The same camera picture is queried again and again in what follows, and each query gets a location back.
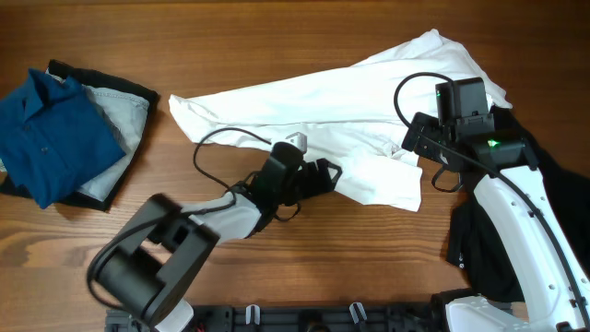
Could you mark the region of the white polo shirt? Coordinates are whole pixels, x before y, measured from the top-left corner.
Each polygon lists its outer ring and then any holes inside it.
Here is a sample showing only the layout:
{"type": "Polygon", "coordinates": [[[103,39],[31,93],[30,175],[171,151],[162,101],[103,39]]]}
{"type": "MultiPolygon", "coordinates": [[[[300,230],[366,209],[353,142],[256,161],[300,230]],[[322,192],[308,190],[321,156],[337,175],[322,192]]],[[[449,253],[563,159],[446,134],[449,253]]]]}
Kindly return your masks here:
{"type": "Polygon", "coordinates": [[[421,203],[419,157],[402,148],[407,119],[437,113],[436,74],[481,77],[489,105],[511,108],[459,42],[438,30],[348,67],[193,98],[171,95],[171,115],[186,136],[238,148],[269,150],[290,134],[307,136],[306,160],[326,158],[343,174],[336,191],[362,205],[416,212],[421,203]]]}

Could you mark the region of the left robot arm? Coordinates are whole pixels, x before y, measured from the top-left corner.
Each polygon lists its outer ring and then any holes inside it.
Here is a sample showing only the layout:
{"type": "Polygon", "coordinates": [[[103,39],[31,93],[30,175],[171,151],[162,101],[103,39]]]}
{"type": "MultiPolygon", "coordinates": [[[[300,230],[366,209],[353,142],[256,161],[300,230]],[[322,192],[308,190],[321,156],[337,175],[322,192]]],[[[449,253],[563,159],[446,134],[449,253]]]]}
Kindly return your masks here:
{"type": "Polygon", "coordinates": [[[216,246],[262,231],[280,207],[299,209],[303,199],[335,190],[341,167],[303,155],[276,143],[261,170],[211,201],[182,205],[151,196],[92,259],[88,289],[101,287],[112,299],[98,302],[151,330],[186,329],[194,310],[184,295],[216,246]]]}

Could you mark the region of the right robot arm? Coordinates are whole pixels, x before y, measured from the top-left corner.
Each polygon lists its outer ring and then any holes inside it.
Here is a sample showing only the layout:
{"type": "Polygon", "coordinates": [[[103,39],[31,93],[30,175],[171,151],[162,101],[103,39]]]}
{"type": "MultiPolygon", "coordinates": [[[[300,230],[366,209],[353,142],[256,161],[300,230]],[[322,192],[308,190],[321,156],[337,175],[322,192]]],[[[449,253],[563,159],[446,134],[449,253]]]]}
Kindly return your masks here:
{"type": "Polygon", "coordinates": [[[445,304],[448,331],[586,331],[589,280],[548,201],[539,161],[522,127],[491,111],[446,121],[416,113],[402,147],[457,172],[485,211],[517,277],[528,319],[482,296],[445,304]]]}

